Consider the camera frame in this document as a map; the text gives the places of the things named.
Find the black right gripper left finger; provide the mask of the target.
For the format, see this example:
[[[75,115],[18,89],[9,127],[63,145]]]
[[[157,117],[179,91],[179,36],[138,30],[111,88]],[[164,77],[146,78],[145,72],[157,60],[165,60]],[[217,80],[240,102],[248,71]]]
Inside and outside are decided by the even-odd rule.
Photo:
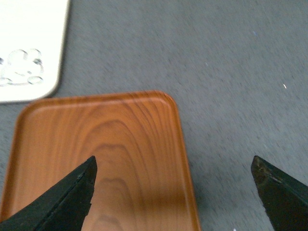
[[[75,168],[32,203],[1,222],[2,231],[79,231],[91,207],[95,156]]]

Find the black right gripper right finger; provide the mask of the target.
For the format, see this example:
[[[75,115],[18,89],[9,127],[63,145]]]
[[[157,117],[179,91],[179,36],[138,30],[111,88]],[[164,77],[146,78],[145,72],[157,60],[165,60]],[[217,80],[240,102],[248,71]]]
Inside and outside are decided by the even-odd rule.
[[[308,229],[308,187],[259,156],[251,173],[266,214],[275,231]]]

